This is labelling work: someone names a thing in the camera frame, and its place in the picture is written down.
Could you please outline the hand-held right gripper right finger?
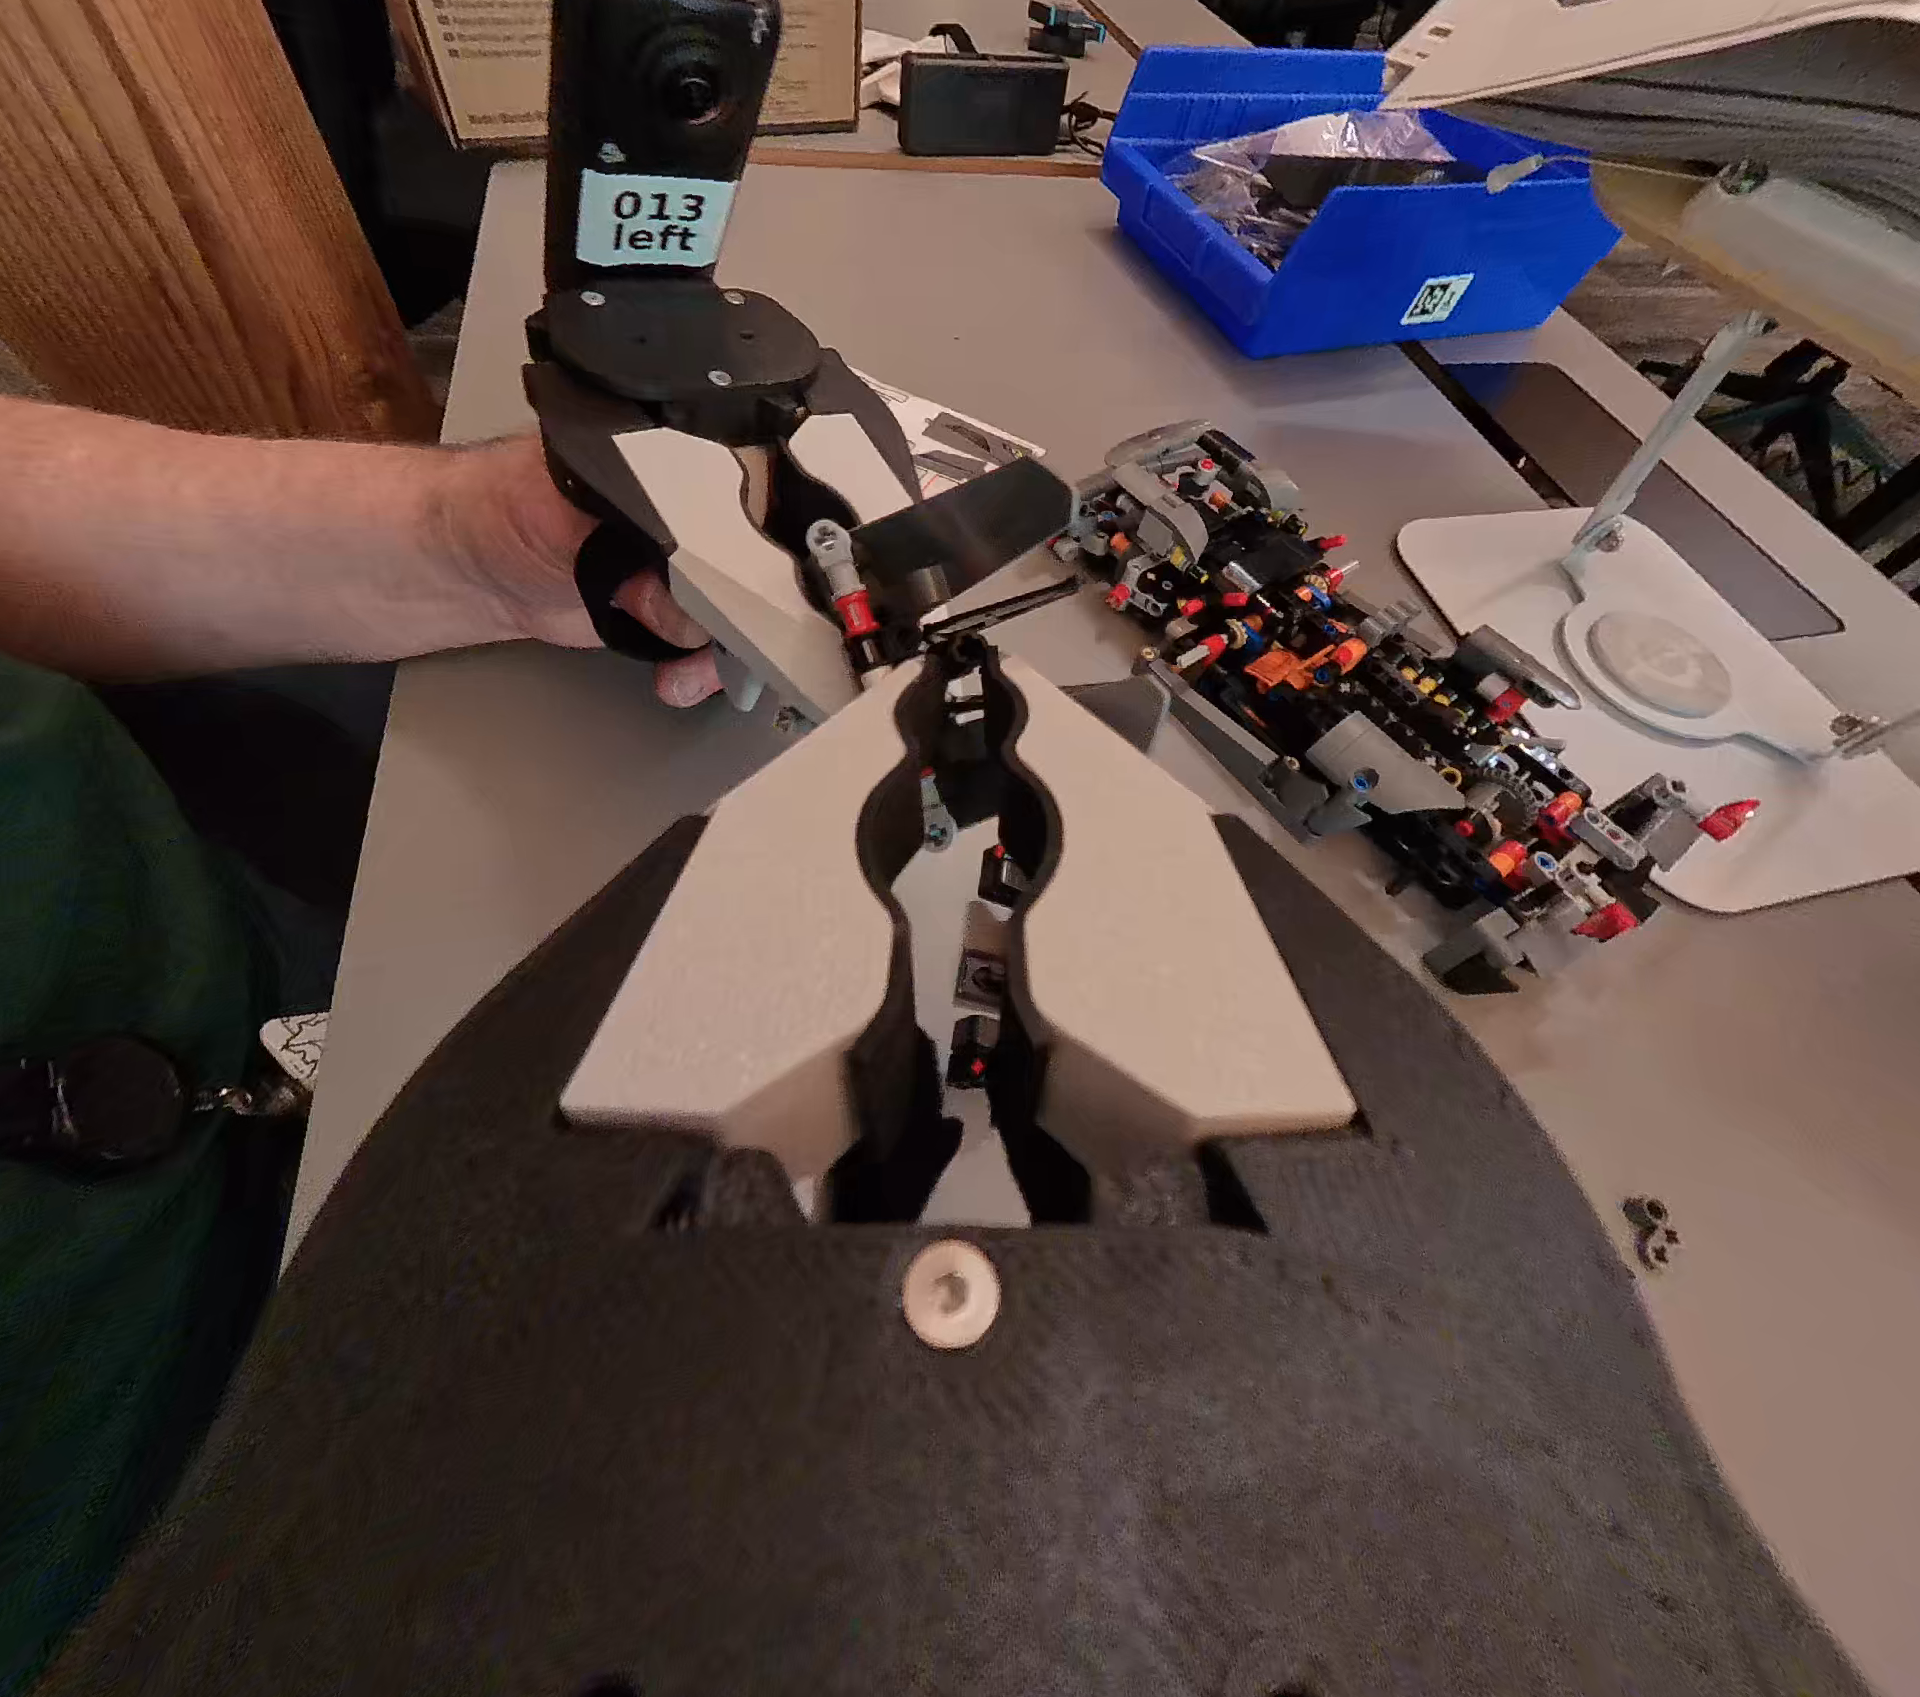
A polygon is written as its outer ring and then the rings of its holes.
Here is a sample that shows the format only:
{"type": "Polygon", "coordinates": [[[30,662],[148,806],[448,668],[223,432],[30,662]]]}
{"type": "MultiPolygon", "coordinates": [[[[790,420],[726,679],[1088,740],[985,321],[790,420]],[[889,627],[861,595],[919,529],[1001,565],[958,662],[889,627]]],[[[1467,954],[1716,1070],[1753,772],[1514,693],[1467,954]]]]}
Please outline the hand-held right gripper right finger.
{"type": "Polygon", "coordinates": [[[1354,1086],[1201,795],[1024,658],[994,664],[1015,866],[994,1128],[1034,1224],[1242,1140],[1324,1136],[1354,1086]]]}

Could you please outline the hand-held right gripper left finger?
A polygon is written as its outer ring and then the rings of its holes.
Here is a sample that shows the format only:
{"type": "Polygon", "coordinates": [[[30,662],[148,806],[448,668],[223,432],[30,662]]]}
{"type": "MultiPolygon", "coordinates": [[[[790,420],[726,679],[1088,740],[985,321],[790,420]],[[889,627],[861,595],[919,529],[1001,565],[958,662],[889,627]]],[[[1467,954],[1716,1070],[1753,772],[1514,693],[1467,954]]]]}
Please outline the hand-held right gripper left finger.
{"type": "Polygon", "coordinates": [[[724,795],[562,1091],[574,1124],[765,1152],[845,1221],[919,1219],[956,1155],[895,886],[949,679],[899,666],[724,795]]]}

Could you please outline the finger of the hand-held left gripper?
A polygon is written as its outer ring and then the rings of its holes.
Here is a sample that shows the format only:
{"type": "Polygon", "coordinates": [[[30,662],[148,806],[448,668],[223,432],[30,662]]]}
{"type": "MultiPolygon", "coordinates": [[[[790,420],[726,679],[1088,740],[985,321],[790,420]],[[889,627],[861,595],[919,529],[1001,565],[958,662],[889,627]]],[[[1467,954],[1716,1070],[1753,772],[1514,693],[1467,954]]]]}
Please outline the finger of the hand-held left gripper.
{"type": "Polygon", "coordinates": [[[724,699],[751,710],[771,697],[811,724],[856,702],[846,635],[800,561],[753,521],[732,450],[672,428],[616,435],[614,448],[656,518],[674,601],[708,628],[724,699]]]}
{"type": "Polygon", "coordinates": [[[848,413],[814,413],[762,446],[766,501],[762,530],[795,561],[809,561],[806,537],[830,523],[856,530],[868,521],[862,497],[872,482],[870,438],[848,413]]]}

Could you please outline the grey blue lego wing assembly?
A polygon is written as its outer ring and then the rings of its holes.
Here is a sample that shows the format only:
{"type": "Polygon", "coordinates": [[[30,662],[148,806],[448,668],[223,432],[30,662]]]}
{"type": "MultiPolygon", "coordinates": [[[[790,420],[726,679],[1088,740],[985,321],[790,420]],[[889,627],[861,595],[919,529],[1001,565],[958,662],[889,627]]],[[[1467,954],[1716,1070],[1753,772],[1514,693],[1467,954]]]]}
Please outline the grey blue lego wing assembly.
{"type": "Polygon", "coordinates": [[[985,635],[1077,595],[1067,576],[955,611],[964,592],[1068,532],[1075,488],[1036,458],[861,525],[821,518],[805,535],[811,580],[843,635],[861,685],[929,651],[976,653],[985,635]]]}

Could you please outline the black lego beam assembly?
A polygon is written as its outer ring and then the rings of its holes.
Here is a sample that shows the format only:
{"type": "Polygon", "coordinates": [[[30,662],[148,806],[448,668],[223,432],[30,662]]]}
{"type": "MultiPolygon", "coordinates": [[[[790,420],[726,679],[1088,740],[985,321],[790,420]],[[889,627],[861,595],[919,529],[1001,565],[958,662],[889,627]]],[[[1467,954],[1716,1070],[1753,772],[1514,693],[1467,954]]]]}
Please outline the black lego beam assembly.
{"type": "Polygon", "coordinates": [[[955,953],[952,1024],[945,1080],[951,1091],[994,1100],[1019,1068],[1009,1032],[1013,930],[1034,892],[1029,863],[1009,843],[1006,801],[1013,779],[1001,756],[997,694],[1001,677],[987,664],[979,632],[942,639],[926,662],[939,674],[939,699],[924,733],[919,768],[923,848],[955,853],[964,833],[987,824],[972,895],[963,907],[955,953]]]}

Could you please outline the person's left forearm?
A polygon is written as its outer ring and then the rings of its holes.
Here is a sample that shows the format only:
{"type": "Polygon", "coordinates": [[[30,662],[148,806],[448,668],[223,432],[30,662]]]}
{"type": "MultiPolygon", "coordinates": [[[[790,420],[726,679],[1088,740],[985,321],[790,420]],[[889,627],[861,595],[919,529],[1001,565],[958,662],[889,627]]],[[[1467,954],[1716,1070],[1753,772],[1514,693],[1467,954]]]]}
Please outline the person's left forearm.
{"type": "Polygon", "coordinates": [[[499,641],[515,623],[452,535],[474,467],[5,398],[5,654],[112,680],[499,641]]]}

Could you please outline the lego sticker sheet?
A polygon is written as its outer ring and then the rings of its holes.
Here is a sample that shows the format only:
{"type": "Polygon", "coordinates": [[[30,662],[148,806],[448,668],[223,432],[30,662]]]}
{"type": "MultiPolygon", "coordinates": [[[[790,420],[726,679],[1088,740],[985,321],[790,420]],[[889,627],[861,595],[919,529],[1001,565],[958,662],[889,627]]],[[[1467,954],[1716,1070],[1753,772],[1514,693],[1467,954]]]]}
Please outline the lego sticker sheet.
{"type": "Polygon", "coordinates": [[[854,377],[893,413],[924,498],[970,484],[1023,458],[1045,460],[1039,443],[963,415],[936,398],[886,384],[864,371],[854,377]]]}

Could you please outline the large lego car chassis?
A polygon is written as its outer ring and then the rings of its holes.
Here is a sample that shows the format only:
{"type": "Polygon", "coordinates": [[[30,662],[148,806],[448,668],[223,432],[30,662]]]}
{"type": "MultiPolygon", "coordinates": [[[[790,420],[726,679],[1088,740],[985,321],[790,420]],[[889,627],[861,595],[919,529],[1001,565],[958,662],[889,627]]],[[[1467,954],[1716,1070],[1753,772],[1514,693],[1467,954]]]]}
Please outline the large lego car chassis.
{"type": "Polygon", "coordinates": [[[1189,423],[1110,446],[1053,551],[1140,621],[1134,671],[1294,837],[1358,831],[1396,866],[1391,895],[1418,885],[1453,915],[1422,959],[1446,988],[1514,992],[1640,929],[1663,870],[1760,810],[1665,772],[1596,798],[1533,721],[1581,706],[1561,674],[1495,628],[1435,653],[1417,606],[1351,592],[1341,545],[1280,468],[1189,423]]]}

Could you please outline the person's left hand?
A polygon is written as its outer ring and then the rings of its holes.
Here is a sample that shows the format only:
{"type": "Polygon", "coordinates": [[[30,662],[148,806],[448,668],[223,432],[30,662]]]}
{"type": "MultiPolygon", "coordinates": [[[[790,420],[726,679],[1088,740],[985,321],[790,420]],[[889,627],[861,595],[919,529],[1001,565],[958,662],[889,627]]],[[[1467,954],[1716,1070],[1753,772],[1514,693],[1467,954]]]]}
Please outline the person's left hand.
{"type": "MultiPolygon", "coordinates": [[[[559,491],[537,436],[459,450],[437,523],[455,571],[479,592],[485,639],[577,651],[600,645],[574,572],[597,521],[559,491]]],[[[639,568],[613,602],[671,647],[653,662],[663,704],[692,709],[722,693],[708,631],[672,597],[658,568],[639,568]]]]}

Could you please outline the black power adapter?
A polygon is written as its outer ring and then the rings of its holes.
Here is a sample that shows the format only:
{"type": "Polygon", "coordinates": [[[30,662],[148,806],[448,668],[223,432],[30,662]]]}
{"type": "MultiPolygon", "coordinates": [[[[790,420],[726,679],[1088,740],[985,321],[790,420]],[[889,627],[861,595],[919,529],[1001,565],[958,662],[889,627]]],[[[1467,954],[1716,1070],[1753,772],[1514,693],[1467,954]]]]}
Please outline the black power adapter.
{"type": "Polygon", "coordinates": [[[963,31],[940,51],[899,59],[896,140],[920,158],[1050,158],[1070,103],[1068,61],[1048,52],[981,52],[963,31]]]}

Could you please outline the wooden partition panel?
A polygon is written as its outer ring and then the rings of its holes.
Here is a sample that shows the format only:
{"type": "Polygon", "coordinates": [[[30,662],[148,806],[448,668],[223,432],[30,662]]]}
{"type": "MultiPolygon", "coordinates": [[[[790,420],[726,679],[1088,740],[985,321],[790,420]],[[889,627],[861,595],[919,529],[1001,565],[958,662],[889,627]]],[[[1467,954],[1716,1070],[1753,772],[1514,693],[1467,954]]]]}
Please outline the wooden partition panel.
{"type": "Polygon", "coordinates": [[[2,0],[2,334],[180,431],[440,431],[262,0],[2,0]]]}

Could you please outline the blue storage bin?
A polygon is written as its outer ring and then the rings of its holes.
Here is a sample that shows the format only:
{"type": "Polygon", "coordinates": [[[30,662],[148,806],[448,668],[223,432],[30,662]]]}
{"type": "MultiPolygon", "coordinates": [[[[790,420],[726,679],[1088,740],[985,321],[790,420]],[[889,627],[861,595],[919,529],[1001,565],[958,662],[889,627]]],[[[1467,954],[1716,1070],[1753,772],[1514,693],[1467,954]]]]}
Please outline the blue storage bin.
{"type": "Polygon", "coordinates": [[[1522,333],[1620,242],[1585,158],[1436,111],[1386,111],[1442,148],[1442,180],[1334,185],[1260,252],[1194,195],[1201,152],[1321,116],[1380,113],[1367,51],[1155,46],[1102,157],[1117,224],[1252,359],[1522,333]]]}

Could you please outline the clear plastic parts bags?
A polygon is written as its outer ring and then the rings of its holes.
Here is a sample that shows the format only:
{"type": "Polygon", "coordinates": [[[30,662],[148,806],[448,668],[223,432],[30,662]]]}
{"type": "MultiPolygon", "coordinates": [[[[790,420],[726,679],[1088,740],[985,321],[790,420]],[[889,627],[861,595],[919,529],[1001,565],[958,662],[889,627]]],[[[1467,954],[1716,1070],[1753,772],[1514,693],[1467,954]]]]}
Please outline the clear plastic parts bags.
{"type": "Polygon", "coordinates": [[[1189,148],[1171,185],[1236,245],[1278,270],[1342,188],[1482,187],[1486,169],[1456,157],[1417,111],[1342,109],[1189,148]]]}

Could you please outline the black badge reel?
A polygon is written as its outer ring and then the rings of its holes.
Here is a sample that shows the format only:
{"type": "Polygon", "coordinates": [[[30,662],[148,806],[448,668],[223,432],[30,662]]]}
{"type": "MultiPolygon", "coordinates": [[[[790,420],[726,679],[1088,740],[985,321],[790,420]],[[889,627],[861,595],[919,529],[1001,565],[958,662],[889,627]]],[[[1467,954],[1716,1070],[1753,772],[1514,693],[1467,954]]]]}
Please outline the black badge reel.
{"type": "Polygon", "coordinates": [[[306,1116],[312,1093],[278,1061],[204,1084],[142,1039],[92,1039],[50,1058],[5,1061],[2,1158],[80,1177],[128,1173],[223,1116],[306,1116]]]}

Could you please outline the person's green shirt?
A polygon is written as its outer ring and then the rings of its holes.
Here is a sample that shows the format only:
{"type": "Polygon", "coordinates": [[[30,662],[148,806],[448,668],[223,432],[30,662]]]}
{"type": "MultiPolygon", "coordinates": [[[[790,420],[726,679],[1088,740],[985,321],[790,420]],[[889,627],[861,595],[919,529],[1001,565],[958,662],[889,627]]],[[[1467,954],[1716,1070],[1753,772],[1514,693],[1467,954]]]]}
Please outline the person's green shirt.
{"type": "MultiPolygon", "coordinates": [[[[331,1006],[390,674],[90,685],[5,661],[2,1058],[195,1083],[331,1006]]],[[[305,1119],[80,1177],[2,1160],[2,1659],[30,1690],[172,1497],[275,1289],[305,1119]]]]}

